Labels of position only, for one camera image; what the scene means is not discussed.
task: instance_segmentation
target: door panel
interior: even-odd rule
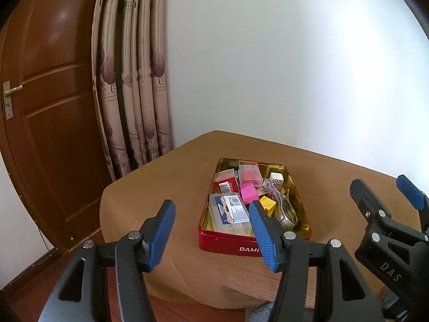
[[[10,150],[28,202],[66,248],[99,227],[99,201],[111,181],[92,93],[94,4],[21,0],[3,52],[1,82],[23,85],[5,119]]]

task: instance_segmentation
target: floor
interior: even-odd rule
[[[97,243],[104,243],[101,232],[93,237]],[[7,298],[10,306],[22,322],[37,322],[42,309],[73,252],[57,259],[51,266],[35,276],[25,286]],[[121,321],[116,295],[114,268],[108,269],[109,302],[112,322]],[[245,310],[221,310],[203,304],[178,304],[150,297],[157,322],[244,322]]]

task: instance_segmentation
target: wooden table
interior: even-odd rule
[[[214,308],[243,308],[275,298],[280,274],[262,258],[222,255],[198,247],[197,226],[217,161],[235,158],[284,164],[310,221],[312,241],[338,238],[354,257],[366,221],[349,195],[361,178],[389,208],[392,218],[419,229],[418,212],[396,189],[395,179],[317,153],[232,133],[204,134],[123,177],[103,193],[100,222],[105,240],[115,241],[158,211],[164,199],[177,215],[161,264],[145,275],[151,295],[175,302],[198,301]],[[374,293],[382,283],[358,263]],[[315,271],[308,281],[307,306],[315,294]]]

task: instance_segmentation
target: pink block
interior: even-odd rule
[[[252,201],[259,200],[258,192],[256,191],[253,183],[240,184],[240,191],[245,205],[250,204]]]

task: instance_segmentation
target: white wall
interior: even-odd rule
[[[429,42],[403,0],[168,0],[173,139],[225,130],[429,193]]]
[[[49,249],[52,245],[46,240]],[[0,155],[0,289],[47,252]]]

